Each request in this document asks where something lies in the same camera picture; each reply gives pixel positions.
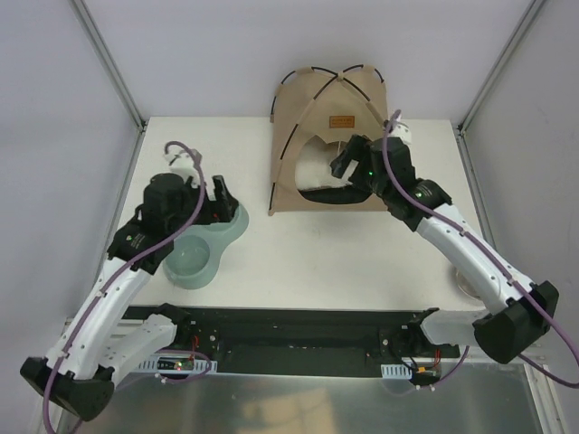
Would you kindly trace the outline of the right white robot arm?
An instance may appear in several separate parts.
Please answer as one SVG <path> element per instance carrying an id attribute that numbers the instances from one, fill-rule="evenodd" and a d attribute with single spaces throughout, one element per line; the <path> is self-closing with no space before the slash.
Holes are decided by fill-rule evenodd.
<path id="1" fill-rule="evenodd" d="M 330 167 L 334 177 L 346 176 L 355 189 L 380 198 L 395 219 L 441 252 L 485 306 L 424 311 L 407 334 L 413 354 L 428 356 L 441 344 L 473 345 L 506 364 L 549 331 L 558 290 L 512 267 L 466 223 L 439 185 L 417 177 L 401 138 L 353 135 Z"/>

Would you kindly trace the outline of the white fluffy cushion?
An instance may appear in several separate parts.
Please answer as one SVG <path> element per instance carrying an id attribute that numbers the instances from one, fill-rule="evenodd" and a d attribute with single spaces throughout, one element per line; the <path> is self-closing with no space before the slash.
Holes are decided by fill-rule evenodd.
<path id="1" fill-rule="evenodd" d="M 342 151 L 345 142 L 327 143 L 318 136 L 307 141 L 299 152 L 295 167 L 295 183 L 299 191 L 341 188 L 350 185 L 347 178 L 352 174 L 348 169 L 343 178 L 331 174 L 330 163 Z"/>

